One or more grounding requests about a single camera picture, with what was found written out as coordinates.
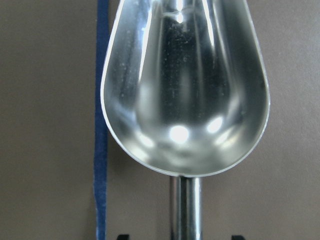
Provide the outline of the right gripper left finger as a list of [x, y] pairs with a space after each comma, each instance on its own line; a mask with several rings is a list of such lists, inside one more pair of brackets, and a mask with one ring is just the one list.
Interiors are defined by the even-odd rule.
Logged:
[[116, 240], [130, 240], [129, 234], [119, 234], [116, 238]]

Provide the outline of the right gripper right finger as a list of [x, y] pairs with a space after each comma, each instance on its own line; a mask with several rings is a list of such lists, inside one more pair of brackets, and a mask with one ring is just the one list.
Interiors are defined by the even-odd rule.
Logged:
[[244, 240], [242, 235], [232, 235], [231, 240]]

